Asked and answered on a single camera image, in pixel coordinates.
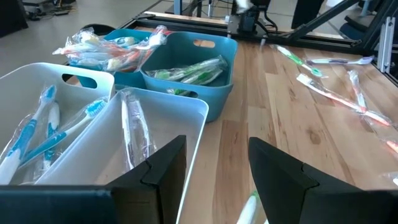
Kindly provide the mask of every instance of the wooden tabletop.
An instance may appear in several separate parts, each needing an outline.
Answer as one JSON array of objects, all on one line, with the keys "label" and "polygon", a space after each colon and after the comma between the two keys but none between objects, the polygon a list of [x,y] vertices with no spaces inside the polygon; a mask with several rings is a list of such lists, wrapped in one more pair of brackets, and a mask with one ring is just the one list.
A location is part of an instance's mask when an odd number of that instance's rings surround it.
[{"label": "wooden tabletop", "polygon": [[[301,58],[358,58],[287,47]],[[359,72],[369,109],[398,121],[398,88],[373,65],[319,65],[328,89],[356,100],[347,71]],[[376,134],[398,140],[393,128],[373,130],[359,114],[296,80],[308,72],[266,45],[239,41],[234,87],[222,115],[205,126],[180,223],[236,223],[255,190],[248,139],[259,137],[327,174],[361,189],[395,189],[381,175],[398,171],[398,156]],[[263,224],[264,212],[256,223]]]}]

